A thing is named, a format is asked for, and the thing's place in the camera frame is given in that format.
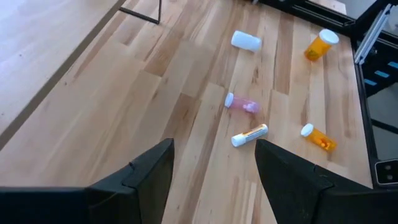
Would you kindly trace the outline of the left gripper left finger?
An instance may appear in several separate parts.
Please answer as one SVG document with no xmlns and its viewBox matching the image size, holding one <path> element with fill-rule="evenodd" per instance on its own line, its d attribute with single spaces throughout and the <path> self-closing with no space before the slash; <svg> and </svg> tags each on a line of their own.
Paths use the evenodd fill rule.
<svg viewBox="0 0 398 224">
<path fill-rule="evenodd" d="M 161 224 L 174 169 L 167 138 L 87 188 L 89 224 Z"/>
</svg>

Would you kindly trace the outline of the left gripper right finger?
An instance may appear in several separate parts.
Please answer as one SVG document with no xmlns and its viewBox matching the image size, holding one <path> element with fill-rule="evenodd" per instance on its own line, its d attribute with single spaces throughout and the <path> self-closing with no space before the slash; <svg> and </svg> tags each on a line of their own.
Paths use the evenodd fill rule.
<svg viewBox="0 0 398 224">
<path fill-rule="evenodd" d="M 256 141 L 255 159 L 277 223 L 313 224 L 320 194 L 333 187 L 317 165 L 265 139 Z"/>
</svg>

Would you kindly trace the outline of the tall orange pill bottle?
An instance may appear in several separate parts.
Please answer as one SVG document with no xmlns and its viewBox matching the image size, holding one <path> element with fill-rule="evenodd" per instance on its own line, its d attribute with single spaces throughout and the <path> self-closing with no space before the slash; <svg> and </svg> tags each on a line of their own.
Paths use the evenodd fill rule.
<svg viewBox="0 0 398 224">
<path fill-rule="evenodd" d="M 326 152 L 331 152 L 336 147 L 336 142 L 329 138 L 326 134 L 319 131 L 313 124 L 307 123 L 300 132 L 301 136 L 306 140 L 321 147 Z"/>
</svg>

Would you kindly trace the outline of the white tube with orange label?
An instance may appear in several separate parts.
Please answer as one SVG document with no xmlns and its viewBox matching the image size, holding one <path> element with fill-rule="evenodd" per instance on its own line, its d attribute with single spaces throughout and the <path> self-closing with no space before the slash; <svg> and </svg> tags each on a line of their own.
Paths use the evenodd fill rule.
<svg viewBox="0 0 398 224">
<path fill-rule="evenodd" d="M 260 124 L 258 127 L 245 132 L 240 133 L 231 138 L 231 143 L 234 147 L 239 147 L 246 144 L 249 141 L 257 139 L 261 136 L 264 136 L 268 133 L 268 127 L 266 124 Z"/>
</svg>

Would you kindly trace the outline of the pink pill bottle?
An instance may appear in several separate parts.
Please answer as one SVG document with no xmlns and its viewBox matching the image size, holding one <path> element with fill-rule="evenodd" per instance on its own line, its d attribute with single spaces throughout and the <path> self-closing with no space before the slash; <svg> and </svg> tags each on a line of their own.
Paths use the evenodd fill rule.
<svg viewBox="0 0 398 224">
<path fill-rule="evenodd" d="M 258 113 L 260 109 L 260 106 L 257 102 L 235 96 L 231 92 L 226 95 L 224 106 L 227 108 L 244 110 L 248 113 Z"/>
</svg>

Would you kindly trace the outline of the white opaque bottle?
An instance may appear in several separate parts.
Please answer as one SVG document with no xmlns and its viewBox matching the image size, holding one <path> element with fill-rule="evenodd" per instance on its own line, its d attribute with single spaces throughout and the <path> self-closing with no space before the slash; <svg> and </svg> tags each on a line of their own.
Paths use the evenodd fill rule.
<svg viewBox="0 0 398 224">
<path fill-rule="evenodd" d="M 236 30 L 231 38 L 231 45 L 240 49 L 257 52 L 262 46 L 262 40 L 256 36 Z"/>
</svg>

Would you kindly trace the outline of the silver aluminium extrusion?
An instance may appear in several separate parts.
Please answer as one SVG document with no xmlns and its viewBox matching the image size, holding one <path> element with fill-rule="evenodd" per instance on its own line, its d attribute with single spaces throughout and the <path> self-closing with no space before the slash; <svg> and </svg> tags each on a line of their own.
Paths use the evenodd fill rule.
<svg viewBox="0 0 398 224">
<path fill-rule="evenodd" d="M 358 38 L 363 37 L 356 53 L 354 62 L 362 65 L 373 47 L 379 34 L 388 21 L 391 9 L 396 0 L 375 0 L 354 22 L 353 32 Z"/>
</svg>

